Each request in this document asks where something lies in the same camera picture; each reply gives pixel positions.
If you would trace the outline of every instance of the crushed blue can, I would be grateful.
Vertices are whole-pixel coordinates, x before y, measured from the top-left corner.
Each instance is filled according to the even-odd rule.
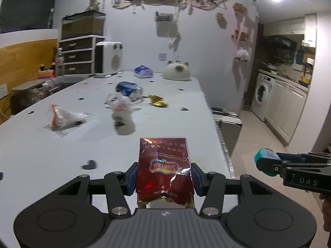
[[[151,78],[153,77],[153,71],[144,65],[140,65],[135,68],[134,75],[139,78]]]
[[[136,101],[142,96],[143,89],[135,83],[122,81],[116,86],[116,92],[120,92],[123,96]]]

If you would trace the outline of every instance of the range hood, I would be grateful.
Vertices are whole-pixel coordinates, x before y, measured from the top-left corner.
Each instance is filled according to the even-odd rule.
[[[270,44],[277,49],[297,49],[297,43],[283,35],[263,36],[263,43]]]

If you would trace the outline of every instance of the screw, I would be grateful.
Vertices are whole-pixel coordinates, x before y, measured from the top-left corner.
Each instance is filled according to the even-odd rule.
[[[112,214],[114,214],[114,215],[121,216],[121,215],[127,214],[127,212],[128,212],[127,208],[122,207],[122,206],[117,206],[117,207],[112,208]]]
[[[206,207],[206,208],[203,209],[202,212],[205,215],[214,216],[214,215],[218,215],[219,210],[218,210],[218,208],[215,208],[215,207]]]
[[[161,213],[161,215],[163,215],[164,217],[167,217],[168,215],[170,215],[171,213],[169,213],[168,211],[164,211],[163,213]]]

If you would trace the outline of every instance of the white table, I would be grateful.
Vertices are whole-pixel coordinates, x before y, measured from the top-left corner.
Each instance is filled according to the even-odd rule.
[[[169,107],[158,108],[145,99],[138,105],[141,110],[132,114],[136,131],[126,136],[116,134],[111,109],[104,102],[120,81],[137,83],[144,95],[164,97]],[[44,128],[49,124],[46,113],[51,103],[92,113],[95,118],[60,137]],[[89,78],[32,105],[0,126],[0,171],[4,174],[0,181],[1,242],[8,248],[19,247],[13,232],[17,214],[74,177],[88,174],[91,179],[99,179],[112,171],[126,171],[138,161],[141,137],[185,137],[191,162],[196,162],[204,172],[217,171],[230,177],[225,152],[197,79],[171,81],[160,74],[153,79],[139,79],[133,72],[108,79]],[[81,166],[90,159],[98,167],[83,170]],[[133,213],[136,194],[127,201]],[[202,202],[195,195],[198,211]],[[236,196],[228,196],[223,212],[236,204]]]

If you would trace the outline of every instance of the power outlet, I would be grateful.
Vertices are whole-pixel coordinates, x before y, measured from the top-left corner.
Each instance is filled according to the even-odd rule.
[[[8,95],[7,84],[0,86],[0,99]]]

